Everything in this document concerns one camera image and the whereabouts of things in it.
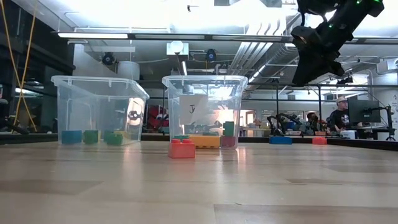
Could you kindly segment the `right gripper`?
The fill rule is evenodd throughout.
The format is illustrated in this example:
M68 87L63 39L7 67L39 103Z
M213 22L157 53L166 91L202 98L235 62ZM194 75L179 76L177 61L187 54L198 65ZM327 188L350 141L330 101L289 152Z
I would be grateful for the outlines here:
M297 47L299 60L292 83L304 86L308 82L326 74L337 76L345 70L336 59L340 48L353 39L356 23L353 21L322 22L315 28L317 42L314 48Z

